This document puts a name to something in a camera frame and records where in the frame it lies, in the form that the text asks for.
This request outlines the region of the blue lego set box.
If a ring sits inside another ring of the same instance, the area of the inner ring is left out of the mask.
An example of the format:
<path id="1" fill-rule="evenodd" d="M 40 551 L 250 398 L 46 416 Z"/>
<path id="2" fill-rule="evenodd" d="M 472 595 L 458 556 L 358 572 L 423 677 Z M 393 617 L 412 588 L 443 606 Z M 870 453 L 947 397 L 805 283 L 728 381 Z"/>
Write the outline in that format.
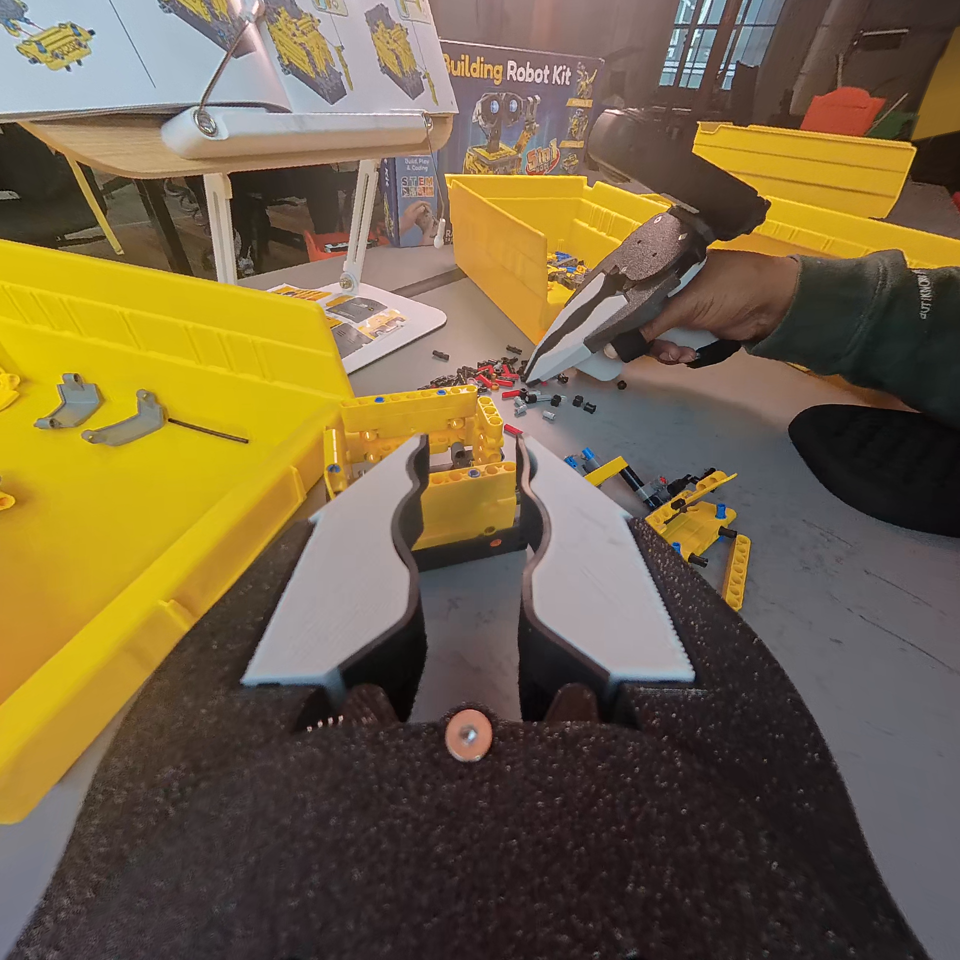
<path id="1" fill-rule="evenodd" d="M 578 175 L 598 113 L 602 58 L 450 40 L 440 47 L 458 112 L 440 149 L 381 162 L 383 226 L 394 247 L 451 242 L 454 175 Z"/>

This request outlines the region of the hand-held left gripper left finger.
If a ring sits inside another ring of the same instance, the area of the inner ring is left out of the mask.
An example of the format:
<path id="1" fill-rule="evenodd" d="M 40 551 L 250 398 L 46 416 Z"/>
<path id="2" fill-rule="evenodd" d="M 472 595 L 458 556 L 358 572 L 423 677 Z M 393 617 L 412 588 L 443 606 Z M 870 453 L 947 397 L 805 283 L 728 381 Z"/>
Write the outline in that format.
<path id="1" fill-rule="evenodd" d="M 428 438 L 414 435 L 315 514 L 244 686 L 418 685 L 427 647 L 413 548 L 428 481 Z"/>

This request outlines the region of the person's right forearm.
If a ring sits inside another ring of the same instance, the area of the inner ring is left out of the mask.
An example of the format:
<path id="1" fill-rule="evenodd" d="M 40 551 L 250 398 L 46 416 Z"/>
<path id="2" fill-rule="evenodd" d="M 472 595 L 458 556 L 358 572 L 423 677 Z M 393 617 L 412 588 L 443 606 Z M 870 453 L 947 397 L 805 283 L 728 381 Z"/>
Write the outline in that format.
<path id="1" fill-rule="evenodd" d="M 793 260 L 791 304 L 748 352 L 881 391 L 958 429 L 958 267 L 913 269 L 898 249 Z"/>

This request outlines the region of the lego instruction booklet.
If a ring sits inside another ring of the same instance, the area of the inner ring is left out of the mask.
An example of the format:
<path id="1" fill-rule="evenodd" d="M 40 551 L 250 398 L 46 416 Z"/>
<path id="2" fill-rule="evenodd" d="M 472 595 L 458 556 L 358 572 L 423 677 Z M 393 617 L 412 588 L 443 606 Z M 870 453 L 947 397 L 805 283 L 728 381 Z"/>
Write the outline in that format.
<path id="1" fill-rule="evenodd" d="M 427 2 L 3 1 L 2 121 L 457 114 Z"/>

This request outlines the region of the yellow plastic bin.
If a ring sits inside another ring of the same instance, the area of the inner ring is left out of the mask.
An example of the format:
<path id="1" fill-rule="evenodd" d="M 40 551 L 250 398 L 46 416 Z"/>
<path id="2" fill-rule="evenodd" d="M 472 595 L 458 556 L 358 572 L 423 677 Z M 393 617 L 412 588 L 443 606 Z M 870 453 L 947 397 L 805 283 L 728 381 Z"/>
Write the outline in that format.
<path id="1" fill-rule="evenodd" d="M 353 395 L 317 303 L 2 242 L 2 823 L 40 803 L 235 583 L 323 471 Z M 64 374 L 102 405 L 43 430 Z M 86 429 L 168 418 L 111 448 Z"/>
<path id="2" fill-rule="evenodd" d="M 701 122 L 695 154 L 768 198 L 882 219 L 916 156 L 903 141 Z"/>
<path id="3" fill-rule="evenodd" d="M 606 183 L 590 186 L 578 176 L 451 175 L 448 179 L 453 222 L 454 257 L 464 273 L 534 344 L 566 306 L 572 293 L 548 280 L 548 258 L 557 251 L 580 258 L 588 268 L 645 222 L 667 210 L 658 195 L 637 195 Z M 813 265 L 828 281 L 839 269 L 891 264 L 894 283 L 901 267 L 915 281 L 906 305 L 915 306 L 904 329 L 916 333 L 919 346 L 899 350 L 893 334 L 883 334 L 878 348 L 890 358 L 890 382 L 877 375 L 845 373 L 838 353 L 827 353 L 834 342 L 845 342 L 850 327 L 846 303 L 854 283 L 823 283 L 814 293 L 810 322 L 803 323 L 796 341 L 802 353 L 786 362 L 826 376 L 840 376 L 855 387 L 898 397 L 929 414 L 958 412 L 958 338 L 951 345 L 933 342 L 947 319 L 947 333 L 958 331 L 958 295 L 937 306 L 940 282 L 958 278 L 958 240 L 912 230 L 892 223 L 859 218 L 774 198 L 767 218 L 753 232 L 711 251 L 749 252 L 768 257 L 793 257 Z"/>

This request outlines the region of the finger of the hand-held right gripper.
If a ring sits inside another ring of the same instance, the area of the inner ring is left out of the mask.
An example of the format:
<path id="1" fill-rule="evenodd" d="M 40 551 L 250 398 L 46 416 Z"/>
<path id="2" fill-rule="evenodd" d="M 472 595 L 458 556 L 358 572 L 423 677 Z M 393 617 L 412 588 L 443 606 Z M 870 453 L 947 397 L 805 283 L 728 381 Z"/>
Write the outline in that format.
<path id="1" fill-rule="evenodd" d="M 624 293 L 576 294 L 537 343 L 527 363 L 527 386 L 534 387 L 569 371 L 599 382 L 618 377 L 623 361 L 606 354 L 619 333 L 633 330 L 640 299 Z"/>
<path id="2" fill-rule="evenodd" d="M 598 273 L 584 282 L 558 314 L 528 360 L 525 380 L 547 380 L 576 369 L 596 380 L 616 379 L 621 360 L 609 346 L 611 321 L 621 311 L 618 282 Z"/>

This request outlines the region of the sticker sheet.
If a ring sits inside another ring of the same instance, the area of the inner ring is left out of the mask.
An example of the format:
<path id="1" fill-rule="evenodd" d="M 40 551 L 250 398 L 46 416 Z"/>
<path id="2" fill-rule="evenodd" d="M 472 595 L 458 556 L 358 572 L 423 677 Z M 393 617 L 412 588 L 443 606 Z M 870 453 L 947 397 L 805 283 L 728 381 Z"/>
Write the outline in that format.
<path id="1" fill-rule="evenodd" d="M 283 283 L 270 293 L 320 306 L 342 359 L 404 330 L 409 318 L 374 298 Z"/>

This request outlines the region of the lego axle and gear assembly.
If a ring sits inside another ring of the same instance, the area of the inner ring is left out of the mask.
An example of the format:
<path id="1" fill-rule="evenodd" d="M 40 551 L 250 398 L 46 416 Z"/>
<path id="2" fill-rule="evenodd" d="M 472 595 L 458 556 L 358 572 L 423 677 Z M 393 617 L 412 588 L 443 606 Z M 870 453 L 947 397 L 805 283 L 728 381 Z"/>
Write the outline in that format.
<path id="1" fill-rule="evenodd" d="M 677 501 L 683 493 L 712 490 L 717 485 L 722 485 L 734 477 L 733 474 L 726 474 L 724 471 L 710 468 L 702 474 L 684 474 L 673 481 L 668 481 L 665 477 L 660 476 L 647 482 L 634 471 L 623 457 L 616 457 L 601 464 L 590 448 L 584 448 L 579 457 L 578 460 L 574 456 L 567 456 L 564 458 L 564 462 L 575 471 L 582 472 L 584 478 L 596 488 L 601 487 L 602 484 L 615 476 L 619 476 L 651 513 Z"/>

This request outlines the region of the yellow lego panel with pins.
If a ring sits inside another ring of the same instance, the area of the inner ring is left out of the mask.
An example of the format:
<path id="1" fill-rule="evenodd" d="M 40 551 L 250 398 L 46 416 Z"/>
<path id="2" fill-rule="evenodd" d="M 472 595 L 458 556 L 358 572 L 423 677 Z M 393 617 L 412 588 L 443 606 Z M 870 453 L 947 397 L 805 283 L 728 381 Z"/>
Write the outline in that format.
<path id="1" fill-rule="evenodd" d="M 705 569 L 708 549 L 720 539 L 737 539 L 738 531 L 730 526 L 736 518 L 737 513 L 723 503 L 678 499 L 651 512 L 645 522 L 688 564 Z"/>

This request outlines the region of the pile of small lego pins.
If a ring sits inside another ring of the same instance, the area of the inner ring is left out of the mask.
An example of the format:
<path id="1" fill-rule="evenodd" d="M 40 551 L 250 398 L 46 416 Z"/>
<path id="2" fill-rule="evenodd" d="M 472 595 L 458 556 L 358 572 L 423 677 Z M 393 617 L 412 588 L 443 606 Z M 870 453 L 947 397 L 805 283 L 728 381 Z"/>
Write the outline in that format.
<path id="1" fill-rule="evenodd" d="M 563 370 L 544 383 L 529 386 L 524 379 L 528 358 L 519 347 L 509 344 L 500 357 L 480 359 L 472 364 L 456 366 L 428 380 L 423 389 L 450 393 L 454 388 L 475 389 L 481 399 L 500 398 L 510 404 L 515 418 L 530 409 L 540 410 L 544 420 L 553 422 L 559 411 L 568 406 L 589 416 L 598 412 L 598 404 L 582 392 L 569 393 L 573 373 Z"/>

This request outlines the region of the yellow lego beam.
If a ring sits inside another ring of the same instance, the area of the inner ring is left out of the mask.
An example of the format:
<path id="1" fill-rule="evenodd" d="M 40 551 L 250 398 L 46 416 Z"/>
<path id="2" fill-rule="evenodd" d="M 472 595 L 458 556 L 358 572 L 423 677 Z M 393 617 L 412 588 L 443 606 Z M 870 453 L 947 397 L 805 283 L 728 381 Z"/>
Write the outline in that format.
<path id="1" fill-rule="evenodd" d="M 731 541 L 721 586 L 721 596 L 727 606 L 740 612 L 746 593 L 751 540 L 744 534 L 736 534 Z"/>

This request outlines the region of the person's right hand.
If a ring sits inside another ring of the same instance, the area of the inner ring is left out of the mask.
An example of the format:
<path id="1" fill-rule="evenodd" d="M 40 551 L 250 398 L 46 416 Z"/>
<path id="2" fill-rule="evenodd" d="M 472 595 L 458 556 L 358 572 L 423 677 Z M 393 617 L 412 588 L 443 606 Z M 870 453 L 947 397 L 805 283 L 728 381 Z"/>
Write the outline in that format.
<path id="1" fill-rule="evenodd" d="M 792 256 L 710 252 L 701 270 L 639 330 L 649 344 L 647 354 L 667 366 L 692 363 L 696 350 L 674 340 L 672 330 L 701 331 L 741 344 L 765 339 L 786 317 L 800 270 Z"/>

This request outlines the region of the heap of mixed lego parts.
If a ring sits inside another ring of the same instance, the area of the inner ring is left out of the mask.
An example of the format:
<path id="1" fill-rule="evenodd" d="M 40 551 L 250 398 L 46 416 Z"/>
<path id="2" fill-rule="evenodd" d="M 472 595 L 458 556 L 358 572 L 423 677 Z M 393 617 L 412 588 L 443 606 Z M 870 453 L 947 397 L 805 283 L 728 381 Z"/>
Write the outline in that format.
<path id="1" fill-rule="evenodd" d="M 549 251 L 546 257 L 547 293 L 575 292 L 584 282 L 590 268 L 586 262 L 563 250 Z"/>

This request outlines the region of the black lego axle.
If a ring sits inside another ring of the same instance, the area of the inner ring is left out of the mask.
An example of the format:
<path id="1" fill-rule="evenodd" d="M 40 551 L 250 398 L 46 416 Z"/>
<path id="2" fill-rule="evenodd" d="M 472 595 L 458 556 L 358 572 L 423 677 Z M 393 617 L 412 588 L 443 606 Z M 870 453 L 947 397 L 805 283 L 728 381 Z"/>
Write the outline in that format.
<path id="1" fill-rule="evenodd" d="M 237 435 L 230 434 L 221 430 L 213 429 L 207 426 L 201 426 L 198 424 L 184 421 L 182 419 L 168 417 L 166 422 L 170 425 L 188 429 L 190 431 L 193 431 L 198 434 L 202 434 L 204 436 L 225 440 L 225 441 L 236 443 L 239 445 L 246 446 L 250 443 L 250 440 L 246 437 L 237 436 Z"/>

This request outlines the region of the yellow lego robot body model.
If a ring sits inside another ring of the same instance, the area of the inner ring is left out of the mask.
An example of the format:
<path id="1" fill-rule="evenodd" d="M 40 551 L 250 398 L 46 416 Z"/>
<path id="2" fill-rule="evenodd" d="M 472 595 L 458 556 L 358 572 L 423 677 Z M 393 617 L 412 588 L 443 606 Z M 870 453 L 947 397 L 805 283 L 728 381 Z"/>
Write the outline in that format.
<path id="1" fill-rule="evenodd" d="M 505 423 L 474 385 L 405 390 L 344 400 L 323 431 L 323 483 L 336 498 L 413 437 L 428 442 L 420 559 L 462 547 L 485 558 L 522 549 L 515 528 L 517 468 L 503 457 Z"/>

